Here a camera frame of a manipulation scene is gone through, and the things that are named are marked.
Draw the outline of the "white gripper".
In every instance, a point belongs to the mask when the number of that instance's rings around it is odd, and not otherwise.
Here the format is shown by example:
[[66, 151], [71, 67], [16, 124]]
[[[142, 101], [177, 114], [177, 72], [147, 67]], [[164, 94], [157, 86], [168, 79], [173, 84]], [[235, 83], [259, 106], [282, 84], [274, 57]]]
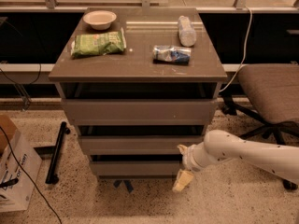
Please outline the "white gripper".
[[199, 172], [207, 168], [209, 165], [215, 163], [215, 159], [212, 158], [205, 149], [203, 143], [197, 145], [191, 145], [186, 147], [182, 144], [177, 145], [179, 152], [182, 155], [183, 166], [187, 170], [180, 169], [177, 174], [176, 181], [172, 190], [174, 192], [183, 191], [193, 180], [193, 172]]

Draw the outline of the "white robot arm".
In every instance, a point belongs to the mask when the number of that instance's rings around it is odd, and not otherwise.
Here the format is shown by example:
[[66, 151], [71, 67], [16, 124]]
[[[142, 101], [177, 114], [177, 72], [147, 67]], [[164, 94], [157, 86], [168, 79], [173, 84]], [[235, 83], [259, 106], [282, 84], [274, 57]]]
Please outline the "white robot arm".
[[174, 192], [184, 190], [193, 180], [194, 172], [231, 159], [245, 161], [280, 177], [285, 189], [298, 189], [298, 147], [253, 142], [222, 130], [213, 130], [205, 135], [201, 143], [189, 147], [178, 145], [178, 149], [182, 155], [183, 169], [178, 171]]

